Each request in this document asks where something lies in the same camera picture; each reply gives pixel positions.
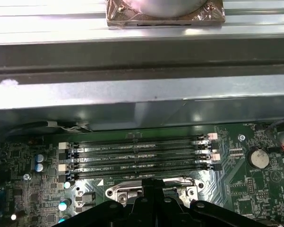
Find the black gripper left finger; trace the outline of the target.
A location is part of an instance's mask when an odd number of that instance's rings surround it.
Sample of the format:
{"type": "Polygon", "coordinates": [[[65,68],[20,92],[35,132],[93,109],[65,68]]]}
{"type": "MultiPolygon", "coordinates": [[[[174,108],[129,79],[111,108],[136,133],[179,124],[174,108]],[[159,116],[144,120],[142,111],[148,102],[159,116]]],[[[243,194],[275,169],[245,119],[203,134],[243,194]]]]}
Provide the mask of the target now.
{"type": "Polygon", "coordinates": [[[154,181],[142,180],[142,197],[123,206],[106,201],[61,223],[57,227],[151,227],[153,225],[154,181]]]}

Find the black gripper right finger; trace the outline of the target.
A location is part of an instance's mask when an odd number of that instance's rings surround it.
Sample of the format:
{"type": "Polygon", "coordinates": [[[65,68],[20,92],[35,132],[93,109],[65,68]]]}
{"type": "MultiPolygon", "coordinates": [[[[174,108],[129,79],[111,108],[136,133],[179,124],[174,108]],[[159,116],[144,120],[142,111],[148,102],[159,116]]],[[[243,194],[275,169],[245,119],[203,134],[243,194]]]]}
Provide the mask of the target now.
{"type": "Polygon", "coordinates": [[[154,180],[155,205],[162,227],[264,227],[233,211],[207,201],[192,201],[189,207],[163,193],[163,180],[154,180]]]}

